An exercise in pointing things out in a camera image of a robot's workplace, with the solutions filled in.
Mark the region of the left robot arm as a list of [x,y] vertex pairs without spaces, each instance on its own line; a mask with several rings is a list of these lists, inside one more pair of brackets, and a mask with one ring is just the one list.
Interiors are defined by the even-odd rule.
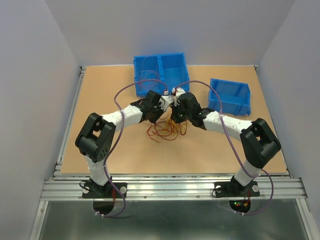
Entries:
[[171,96],[150,90],[146,97],[121,110],[105,115],[94,112],[88,116],[75,140],[75,146],[85,157],[90,172],[90,179],[79,184],[83,198],[111,198],[118,195],[109,182],[111,175],[105,172],[106,159],[115,149],[112,146],[115,133],[123,133],[125,127],[144,121],[155,124],[173,103]]

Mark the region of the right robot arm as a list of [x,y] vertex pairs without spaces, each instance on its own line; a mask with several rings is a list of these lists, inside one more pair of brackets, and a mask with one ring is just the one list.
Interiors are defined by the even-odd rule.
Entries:
[[227,140],[241,142],[245,161],[227,183],[215,186],[216,198],[239,197],[267,163],[281,150],[281,144],[268,123],[257,118],[254,121],[229,117],[211,108],[202,108],[195,95],[182,88],[175,91],[171,118],[175,123],[189,121],[194,127],[224,133]]

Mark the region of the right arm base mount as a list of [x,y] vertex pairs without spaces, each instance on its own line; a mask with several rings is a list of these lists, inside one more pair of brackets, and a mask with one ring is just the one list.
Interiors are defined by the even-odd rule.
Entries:
[[214,183],[211,195],[214,198],[259,197],[260,190],[256,181],[251,181],[246,186],[237,182],[218,181]]

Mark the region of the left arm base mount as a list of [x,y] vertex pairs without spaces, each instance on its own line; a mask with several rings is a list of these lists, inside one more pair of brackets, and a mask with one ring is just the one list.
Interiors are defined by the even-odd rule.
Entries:
[[109,182],[105,185],[98,185],[93,181],[84,180],[79,183],[79,186],[82,188],[82,198],[84,199],[122,198]]

